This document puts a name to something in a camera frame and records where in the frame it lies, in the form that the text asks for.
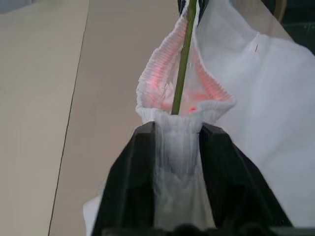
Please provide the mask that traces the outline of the olive green wire hanger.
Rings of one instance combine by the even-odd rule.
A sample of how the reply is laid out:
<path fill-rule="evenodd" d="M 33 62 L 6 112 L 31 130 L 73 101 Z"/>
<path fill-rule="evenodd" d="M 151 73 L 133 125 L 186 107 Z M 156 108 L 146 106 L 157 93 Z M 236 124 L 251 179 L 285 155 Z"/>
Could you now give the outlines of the olive green wire hanger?
<path fill-rule="evenodd" d="M 188 63 L 188 58 L 189 58 L 193 24 L 194 24 L 194 19 L 196 16 L 196 2 L 197 0 L 189 0 L 188 11 L 187 11 L 187 27 L 186 27 L 186 32 L 185 32 L 183 48 L 181 50 L 178 78 L 176 82 L 176 89 L 174 92 L 171 115 L 178 115 L 179 110 L 180 110 L 187 63 Z"/>

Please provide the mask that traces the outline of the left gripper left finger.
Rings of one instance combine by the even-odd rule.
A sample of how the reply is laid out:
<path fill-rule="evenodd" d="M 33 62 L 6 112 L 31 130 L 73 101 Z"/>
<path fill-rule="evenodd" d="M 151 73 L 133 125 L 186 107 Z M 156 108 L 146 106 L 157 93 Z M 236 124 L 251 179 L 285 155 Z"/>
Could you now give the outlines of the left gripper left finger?
<path fill-rule="evenodd" d="M 155 123 L 134 131 L 112 165 L 92 236 L 159 236 L 153 229 Z"/>

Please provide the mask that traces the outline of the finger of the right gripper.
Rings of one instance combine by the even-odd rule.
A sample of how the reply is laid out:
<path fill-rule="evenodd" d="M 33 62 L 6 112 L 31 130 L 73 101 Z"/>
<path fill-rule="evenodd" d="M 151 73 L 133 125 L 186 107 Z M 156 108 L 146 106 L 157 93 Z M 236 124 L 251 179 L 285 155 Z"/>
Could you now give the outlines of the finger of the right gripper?
<path fill-rule="evenodd" d="M 188 8 L 189 0 L 177 0 L 179 14 L 182 14 Z"/>
<path fill-rule="evenodd" d="M 198 24 L 200 24 L 201 22 L 201 19 L 203 17 L 203 14 L 209 4 L 209 1 L 210 0 L 198 0 L 197 3 L 198 3 L 198 7 L 199 9 L 196 11 L 196 14 L 197 14 L 197 17 L 198 17 Z"/>

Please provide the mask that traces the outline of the white shorts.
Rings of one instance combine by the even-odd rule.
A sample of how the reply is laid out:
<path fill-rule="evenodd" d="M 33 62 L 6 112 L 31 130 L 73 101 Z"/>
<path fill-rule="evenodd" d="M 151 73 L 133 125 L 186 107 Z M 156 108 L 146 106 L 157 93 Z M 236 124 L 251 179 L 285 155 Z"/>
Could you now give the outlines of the white shorts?
<path fill-rule="evenodd" d="M 194 19 L 178 115 L 171 115 L 187 11 L 152 53 L 136 89 L 142 125 L 155 123 L 153 229 L 159 236 L 280 236 L 266 225 L 215 226 L 199 133 L 223 129 L 260 170 L 293 229 L 315 236 L 315 55 L 254 30 L 233 0 Z M 92 236 L 102 194 L 84 205 Z"/>

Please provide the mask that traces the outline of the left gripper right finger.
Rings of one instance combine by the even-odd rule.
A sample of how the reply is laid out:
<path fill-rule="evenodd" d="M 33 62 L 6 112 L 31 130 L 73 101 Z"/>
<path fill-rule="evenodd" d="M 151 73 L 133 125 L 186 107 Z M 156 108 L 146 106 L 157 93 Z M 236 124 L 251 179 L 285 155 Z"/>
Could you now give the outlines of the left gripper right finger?
<path fill-rule="evenodd" d="M 203 178 L 215 226 L 255 222 L 291 227 L 258 167 L 221 128 L 206 124 L 199 133 Z"/>

